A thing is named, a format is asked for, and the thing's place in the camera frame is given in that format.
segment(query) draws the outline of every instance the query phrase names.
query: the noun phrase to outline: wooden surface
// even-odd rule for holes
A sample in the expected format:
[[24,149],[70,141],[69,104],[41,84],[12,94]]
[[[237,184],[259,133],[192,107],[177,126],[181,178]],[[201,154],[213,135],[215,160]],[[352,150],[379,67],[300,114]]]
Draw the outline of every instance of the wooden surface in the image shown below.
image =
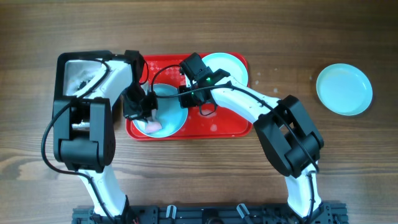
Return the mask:
[[[39,144],[57,57],[97,49],[243,54],[252,87],[298,97],[323,135],[322,199],[347,203],[350,223],[398,222],[396,1],[0,2],[0,223],[70,223],[72,208],[92,205],[77,177],[45,166]],[[360,116],[334,114],[317,98],[317,74],[338,62],[360,68],[373,85]],[[254,131],[137,142],[124,120],[115,129],[113,166],[133,205],[286,202],[284,178]],[[52,137],[47,147],[51,156]]]

